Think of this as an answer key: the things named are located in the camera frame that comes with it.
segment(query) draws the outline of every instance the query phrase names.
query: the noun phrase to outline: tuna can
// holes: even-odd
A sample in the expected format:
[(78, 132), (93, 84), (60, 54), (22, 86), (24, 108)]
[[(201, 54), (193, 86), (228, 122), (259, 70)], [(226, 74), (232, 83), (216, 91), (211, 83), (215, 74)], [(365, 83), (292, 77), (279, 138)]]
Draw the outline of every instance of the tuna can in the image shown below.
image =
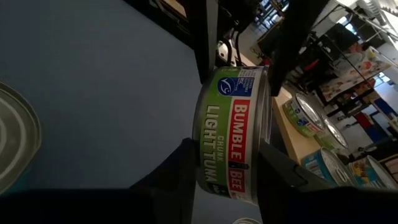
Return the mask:
[(293, 127), (305, 137), (313, 137), (325, 129), (320, 113), (309, 103), (309, 100), (300, 93), (283, 105), (287, 119)]
[(257, 204), (257, 154), (269, 142), (268, 66), (216, 69), (197, 102), (197, 182), (211, 193)]
[(238, 220), (235, 220), (235, 222), (233, 222), (232, 224), (261, 224), (261, 223), (252, 218), (240, 218)]
[(371, 156), (348, 164), (348, 169), (361, 187), (398, 189), (391, 175)]
[(331, 151), (321, 148), (302, 160), (303, 166), (336, 186), (355, 186), (354, 177)]
[(0, 83), (0, 194), (21, 188), (41, 144), (39, 119), (15, 90)]
[(323, 121), (325, 122), (326, 129), (318, 132), (315, 136), (315, 140), (317, 140), (319, 145), (329, 150), (348, 150), (347, 140), (339, 129), (328, 118), (323, 118)]

